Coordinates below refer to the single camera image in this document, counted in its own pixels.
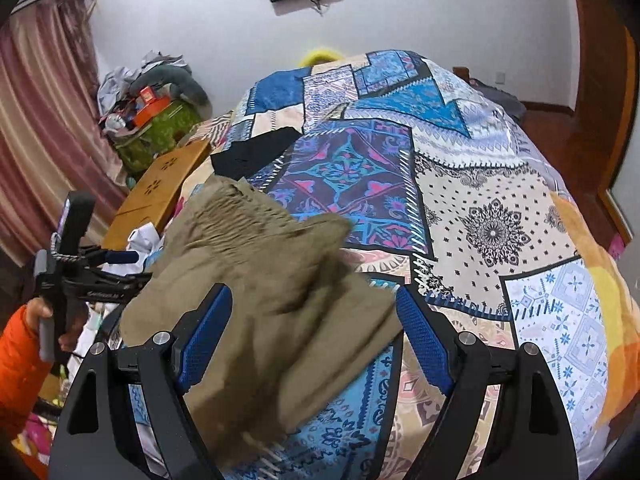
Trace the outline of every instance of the blue gripper pad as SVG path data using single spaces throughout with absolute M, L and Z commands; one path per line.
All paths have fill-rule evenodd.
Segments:
M 228 286 L 223 286 L 185 346 L 177 379 L 177 388 L 181 394 L 185 394 L 202 380 L 231 316 L 232 303 L 231 290 Z
M 404 286 L 396 292 L 396 312 L 429 384 L 448 396 L 454 383 L 449 375 L 447 352 Z

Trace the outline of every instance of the black cloth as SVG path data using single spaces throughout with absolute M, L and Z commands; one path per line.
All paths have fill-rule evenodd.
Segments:
M 234 180 L 248 178 L 271 164 L 300 138 L 300 133 L 287 126 L 266 132 L 249 140 L 238 140 L 221 153 L 211 155 L 216 175 Z
M 471 88 L 479 91 L 484 97 L 489 99 L 489 101 L 492 101 L 504 108 L 504 111 L 516 124 L 522 124 L 524 114 L 527 113 L 527 109 L 524 104 L 518 101 L 518 98 L 515 95 L 507 94 L 504 90 L 485 85 L 482 81 L 476 78 L 471 79 Z

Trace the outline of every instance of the bed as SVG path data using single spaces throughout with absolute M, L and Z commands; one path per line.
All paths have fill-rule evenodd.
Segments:
M 590 474 L 593 456 L 597 464 L 603 455 L 601 428 L 639 389 L 640 313 L 558 172 L 499 106 L 419 54 L 387 50 L 277 72 L 228 120 L 217 137 L 222 150 L 285 126 L 303 134 L 248 180 L 299 220 L 323 212 L 350 218 L 344 257 L 375 284 L 415 283 L 459 332 L 488 345 L 535 342 L 564 402 L 578 463 L 590 463 L 581 477 Z M 212 171 L 203 168 L 200 183 Z M 198 184 L 189 181 L 186 199 Z M 390 388 L 385 367 L 396 351 L 401 367 Z M 444 397 L 406 336 L 385 352 L 355 381 L 360 390 L 290 436 L 278 478 L 330 479 L 337 470 L 369 478 L 380 407 L 393 401 L 377 478 L 403 478 Z M 487 388 L 460 477 L 481 463 L 498 395 L 499 386 Z M 367 442 L 345 424 L 370 426 Z M 225 477 L 267 478 L 261 471 L 249 464 Z

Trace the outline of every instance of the orange box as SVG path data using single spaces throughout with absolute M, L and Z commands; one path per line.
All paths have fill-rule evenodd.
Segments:
M 145 102 L 145 105 L 149 105 L 157 99 L 156 94 L 154 94 L 154 91 L 151 88 L 151 86 L 145 86 L 140 91 L 140 97 L 142 97 L 142 100 Z
M 118 209 L 116 218 L 104 235 L 102 247 L 124 250 L 133 229 L 148 222 L 162 235 L 174 212 L 182 183 L 209 155 L 209 151 L 209 143 L 200 140 L 156 158 Z
M 160 99 L 156 99 L 155 101 L 146 105 L 142 110 L 140 110 L 136 116 L 133 118 L 133 123 L 141 128 L 145 124 L 147 124 L 151 119 L 153 119 L 156 115 L 158 115 L 162 110 L 168 107 L 171 104 L 171 98 L 162 97 Z

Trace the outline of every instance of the pink striped curtain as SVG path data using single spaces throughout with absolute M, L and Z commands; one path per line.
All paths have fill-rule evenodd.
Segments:
M 97 69 L 84 0 L 41 0 L 0 30 L 0 247 L 18 264 L 48 246 L 66 194 L 96 197 L 100 242 L 125 197 L 100 136 Z

